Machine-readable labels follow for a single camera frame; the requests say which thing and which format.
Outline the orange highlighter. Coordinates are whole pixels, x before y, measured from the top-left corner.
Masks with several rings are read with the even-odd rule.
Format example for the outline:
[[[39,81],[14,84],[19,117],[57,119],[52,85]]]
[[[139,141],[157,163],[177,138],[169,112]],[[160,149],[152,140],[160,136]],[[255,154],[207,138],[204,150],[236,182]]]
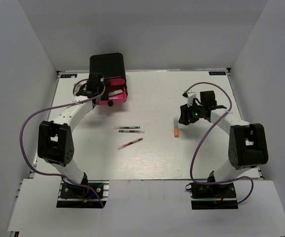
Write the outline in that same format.
[[[174,117],[173,124],[174,124],[174,137],[178,138],[179,137],[179,126],[178,126],[178,118],[177,117]]]

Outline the pink top drawer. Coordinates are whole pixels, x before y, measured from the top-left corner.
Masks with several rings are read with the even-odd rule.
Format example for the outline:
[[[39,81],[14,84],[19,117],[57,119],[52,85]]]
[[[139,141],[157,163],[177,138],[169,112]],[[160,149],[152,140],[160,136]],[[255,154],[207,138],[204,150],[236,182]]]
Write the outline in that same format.
[[[110,86],[125,86],[126,80],[123,78],[109,78],[107,79]]]

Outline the pink drawer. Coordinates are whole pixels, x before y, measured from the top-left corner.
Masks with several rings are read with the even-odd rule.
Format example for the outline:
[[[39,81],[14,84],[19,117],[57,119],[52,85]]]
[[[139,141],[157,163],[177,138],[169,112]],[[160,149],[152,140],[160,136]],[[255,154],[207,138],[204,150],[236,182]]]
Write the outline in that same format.
[[[110,86],[125,86],[126,80],[123,78],[109,78],[107,79]]]
[[[100,106],[109,106],[112,107],[113,105],[116,104],[122,104],[125,103],[127,101],[127,91],[126,91],[126,87],[124,86],[111,86],[108,89],[108,93],[115,91],[115,90],[119,90],[122,89],[123,92],[122,94],[119,95],[115,95],[115,96],[108,96],[107,100],[101,100],[99,102]]]

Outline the green highlighter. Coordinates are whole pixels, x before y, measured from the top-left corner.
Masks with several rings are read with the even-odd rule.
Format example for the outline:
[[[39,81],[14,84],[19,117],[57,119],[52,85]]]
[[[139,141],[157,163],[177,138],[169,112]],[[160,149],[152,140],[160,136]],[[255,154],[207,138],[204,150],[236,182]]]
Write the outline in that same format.
[[[108,95],[109,96],[115,96],[115,95],[122,94],[122,92],[123,92],[123,90],[119,89],[119,90],[115,90],[115,91],[110,92]]]

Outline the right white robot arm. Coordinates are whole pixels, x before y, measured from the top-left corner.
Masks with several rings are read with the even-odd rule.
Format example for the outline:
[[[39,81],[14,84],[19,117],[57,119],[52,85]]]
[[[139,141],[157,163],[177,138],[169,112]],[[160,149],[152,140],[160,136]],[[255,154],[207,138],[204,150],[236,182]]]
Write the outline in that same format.
[[[189,125],[205,119],[212,124],[205,133],[205,138],[216,126],[229,136],[228,159],[207,178],[207,190],[211,196],[220,196],[225,191],[226,183],[233,182],[248,170],[268,162],[263,125],[244,121],[224,105],[218,105],[212,90],[200,92],[199,99],[194,92],[185,92],[183,97],[187,103],[180,107],[180,124]]]

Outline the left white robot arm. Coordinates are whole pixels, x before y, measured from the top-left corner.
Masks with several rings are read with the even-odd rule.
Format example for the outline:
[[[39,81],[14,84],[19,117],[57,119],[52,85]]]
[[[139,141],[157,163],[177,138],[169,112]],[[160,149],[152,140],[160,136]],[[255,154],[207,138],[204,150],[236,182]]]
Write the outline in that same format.
[[[90,73],[86,84],[75,97],[84,96],[87,99],[75,100],[65,105],[65,110],[51,121],[43,121],[38,130],[37,155],[45,162],[55,167],[63,179],[72,184],[72,191],[78,197],[88,194],[89,185],[84,182],[85,173],[73,160],[74,144],[72,132],[100,101],[107,99],[110,83],[102,73]]]

